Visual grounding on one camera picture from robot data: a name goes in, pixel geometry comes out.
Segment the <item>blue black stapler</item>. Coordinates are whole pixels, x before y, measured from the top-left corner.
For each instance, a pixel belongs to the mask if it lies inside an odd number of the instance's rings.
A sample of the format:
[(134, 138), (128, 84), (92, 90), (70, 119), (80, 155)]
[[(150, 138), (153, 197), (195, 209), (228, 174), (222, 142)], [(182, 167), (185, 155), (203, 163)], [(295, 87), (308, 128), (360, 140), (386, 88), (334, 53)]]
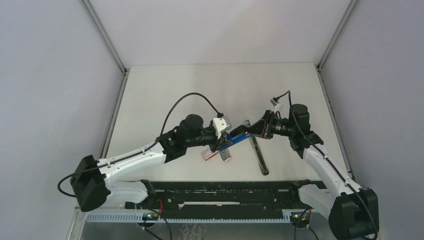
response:
[(233, 144), (231, 146), (248, 139), (250, 137), (250, 134), (247, 132), (247, 130), (248, 130), (247, 126), (240, 125), (236, 127), (235, 129), (233, 129), (230, 133), (228, 133), (231, 135), (231, 139), (233, 141)]

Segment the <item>red white staple box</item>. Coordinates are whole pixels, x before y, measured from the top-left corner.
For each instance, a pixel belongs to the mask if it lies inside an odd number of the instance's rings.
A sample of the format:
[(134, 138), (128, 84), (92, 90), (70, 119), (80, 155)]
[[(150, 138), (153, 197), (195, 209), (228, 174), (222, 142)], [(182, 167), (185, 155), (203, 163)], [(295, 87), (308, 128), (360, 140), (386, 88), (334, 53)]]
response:
[(209, 161), (211, 158), (215, 157), (219, 152), (212, 151), (210, 148), (205, 149), (201, 152), (201, 156), (205, 161)]

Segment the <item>silver white stapler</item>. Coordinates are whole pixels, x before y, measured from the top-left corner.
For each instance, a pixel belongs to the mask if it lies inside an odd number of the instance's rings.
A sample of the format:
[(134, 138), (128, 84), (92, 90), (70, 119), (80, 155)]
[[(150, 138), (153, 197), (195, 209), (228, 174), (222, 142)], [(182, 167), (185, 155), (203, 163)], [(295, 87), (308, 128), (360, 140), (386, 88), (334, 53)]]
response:
[(258, 161), (260, 172), (263, 176), (267, 176), (269, 174), (269, 169), (264, 160), (259, 143), (254, 135), (252, 135), (251, 133), (249, 135), (250, 135), (249, 141), (250, 141), (252, 149), (254, 150), (256, 159)]

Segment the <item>staple box tray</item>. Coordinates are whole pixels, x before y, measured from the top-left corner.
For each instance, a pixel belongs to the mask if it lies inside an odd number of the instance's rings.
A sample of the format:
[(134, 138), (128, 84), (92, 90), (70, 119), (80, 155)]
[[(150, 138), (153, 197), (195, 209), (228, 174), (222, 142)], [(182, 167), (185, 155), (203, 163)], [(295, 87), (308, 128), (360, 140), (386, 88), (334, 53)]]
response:
[(220, 157), (223, 162), (228, 162), (232, 159), (229, 149), (224, 149), (219, 151)]

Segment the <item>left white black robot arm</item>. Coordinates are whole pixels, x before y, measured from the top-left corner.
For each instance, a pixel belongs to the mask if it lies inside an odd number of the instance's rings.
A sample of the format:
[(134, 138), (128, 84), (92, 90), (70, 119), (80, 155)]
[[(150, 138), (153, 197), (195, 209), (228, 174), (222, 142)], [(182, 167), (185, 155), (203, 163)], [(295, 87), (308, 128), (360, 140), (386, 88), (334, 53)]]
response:
[(176, 160), (188, 148), (209, 146), (216, 152), (229, 144), (227, 131), (232, 124), (227, 116), (213, 118), (207, 127), (203, 124), (199, 115), (189, 114), (178, 126), (144, 147), (110, 158), (82, 158), (74, 173), (67, 176), (80, 210), (90, 212), (104, 204), (120, 202), (140, 204), (145, 209), (153, 207), (157, 196), (148, 180), (123, 178)]

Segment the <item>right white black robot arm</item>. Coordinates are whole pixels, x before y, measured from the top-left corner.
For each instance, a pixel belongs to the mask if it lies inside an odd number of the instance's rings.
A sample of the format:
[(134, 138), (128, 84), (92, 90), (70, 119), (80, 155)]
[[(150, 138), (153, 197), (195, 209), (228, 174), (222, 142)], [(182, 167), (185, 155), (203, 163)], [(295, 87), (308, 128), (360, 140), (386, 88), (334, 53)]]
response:
[(328, 220), (338, 240), (363, 238), (375, 240), (380, 230), (377, 194), (355, 182), (332, 159), (323, 140), (311, 130), (308, 107), (293, 104), (289, 117), (280, 118), (267, 110), (262, 118), (246, 130), (255, 137), (271, 139), (275, 135), (288, 137), (291, 148), (319, 176), (327, 192), (309, 180), (293, 183), (289, 203), (295, 208), (308, 205)]

